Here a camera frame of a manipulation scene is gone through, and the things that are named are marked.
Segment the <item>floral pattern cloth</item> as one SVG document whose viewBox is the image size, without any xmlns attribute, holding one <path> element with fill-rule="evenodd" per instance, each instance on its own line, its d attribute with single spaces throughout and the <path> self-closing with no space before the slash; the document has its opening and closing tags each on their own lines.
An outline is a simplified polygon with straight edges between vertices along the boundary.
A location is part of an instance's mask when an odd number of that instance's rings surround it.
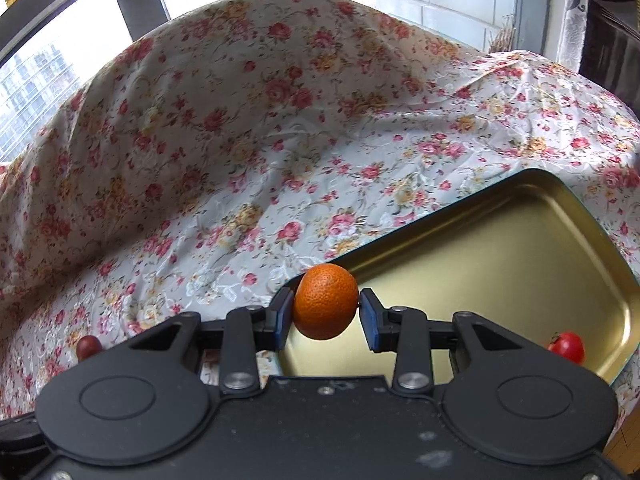
<svg viewBox="0 0 640 480">
<path fill-rule="evenodd" d="M 123 50 L 1 169 L 1 415 L 184 310 L 288 278 L 525 168 L 639 263 L 639 125 L 527 51 L 348 0 L 222 0 Z"/>
</svg>

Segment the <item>dark wooden cabinet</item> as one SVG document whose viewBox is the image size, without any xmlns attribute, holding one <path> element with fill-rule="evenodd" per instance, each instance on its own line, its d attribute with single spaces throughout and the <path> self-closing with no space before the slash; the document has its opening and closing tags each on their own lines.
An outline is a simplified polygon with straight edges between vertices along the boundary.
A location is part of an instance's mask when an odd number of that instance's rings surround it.
<svg viewBox="0 0 640 480">
<path fill-rule="evenodd" d="M 588 0 L 579 73 L 639 111 L 639 0 Z"/>
</svg>

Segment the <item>orange mandarin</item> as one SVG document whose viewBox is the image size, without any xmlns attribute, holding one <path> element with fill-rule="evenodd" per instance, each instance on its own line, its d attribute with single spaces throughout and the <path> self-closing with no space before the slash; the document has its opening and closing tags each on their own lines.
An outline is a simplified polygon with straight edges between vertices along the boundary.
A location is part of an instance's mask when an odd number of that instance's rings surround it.
<svg viewBox="0 0 640 480">
<path fill-rule="evenodd" d="M 310 339 L 332 339 L 352 322 L 358 301 L 359 288 L 352 274 L 333 263 L 313 266 L 296 289 L 295 327 Z"/>
</svg>

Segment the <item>dark red passion fruit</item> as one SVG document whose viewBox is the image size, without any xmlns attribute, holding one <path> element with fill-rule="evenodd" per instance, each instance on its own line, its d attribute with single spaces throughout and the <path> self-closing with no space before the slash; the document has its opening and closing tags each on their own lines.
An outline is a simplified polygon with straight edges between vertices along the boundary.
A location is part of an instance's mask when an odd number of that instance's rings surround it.
<svg viewBox="0 0 640 480">
<path fill-rule="evenodd" d="M 76 344 L 76 358 L 78 362 L 90 359 L 103 351 L 103 346 L 98 337 L 87 335 L 81 337 Z"/>
</svg>

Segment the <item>red cherry tomato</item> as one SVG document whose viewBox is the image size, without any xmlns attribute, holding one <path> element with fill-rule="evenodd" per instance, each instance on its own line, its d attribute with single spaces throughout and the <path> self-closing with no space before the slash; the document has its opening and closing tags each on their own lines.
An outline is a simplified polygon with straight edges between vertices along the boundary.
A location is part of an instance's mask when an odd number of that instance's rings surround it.
<svg viewBox="0 0 640 480">
<path fill-rule="evenodd" d="M 582 338 L 573 332 L 555 334 L 547 349 L 578 365 L 584 364 L 586 359 L 586 349 Z"/>
</svg>

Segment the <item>teal gold metal tray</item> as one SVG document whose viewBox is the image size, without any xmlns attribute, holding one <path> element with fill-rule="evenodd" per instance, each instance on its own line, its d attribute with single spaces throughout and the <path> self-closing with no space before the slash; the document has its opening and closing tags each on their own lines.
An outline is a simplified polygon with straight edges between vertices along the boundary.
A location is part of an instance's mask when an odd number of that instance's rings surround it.
<svg viewBox="0 0 640 480">
<path fill-rule="evenodd" d="M 639 285 L 605 230 L 550 172 L 529 169 L 337 259 L 386 307 L 473 311 L 546 346 L 582 338 L 607 382 L 639 342 Z"/>
</svg>

